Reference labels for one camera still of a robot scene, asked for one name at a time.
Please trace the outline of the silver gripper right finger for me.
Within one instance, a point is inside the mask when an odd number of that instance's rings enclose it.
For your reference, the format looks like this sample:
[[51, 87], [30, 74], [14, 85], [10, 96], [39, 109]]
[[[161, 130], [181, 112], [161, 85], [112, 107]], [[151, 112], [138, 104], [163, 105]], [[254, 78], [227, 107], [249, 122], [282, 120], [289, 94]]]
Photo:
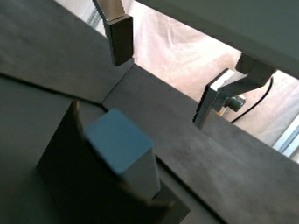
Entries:
[[241, 97], [246, 92], [262, 88], [270, 80], [277, 69], [265, 62], [241, 54], [237, 71], [225, 69], [207, 84], [197, 113], [194, 124], [202, 129], [211, 112], [221, 112], [222, 108], [238, 111], [246, 100]]

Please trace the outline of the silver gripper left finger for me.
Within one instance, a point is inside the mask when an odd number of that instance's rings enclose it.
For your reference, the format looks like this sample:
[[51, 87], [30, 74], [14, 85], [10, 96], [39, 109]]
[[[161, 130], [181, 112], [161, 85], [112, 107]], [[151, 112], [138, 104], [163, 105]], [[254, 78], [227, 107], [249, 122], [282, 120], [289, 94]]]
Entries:
[[134, 56], [134, 18], [126, 14], [122, 0], [92, 0], [103, 19], [112, 61], [123, 65]]

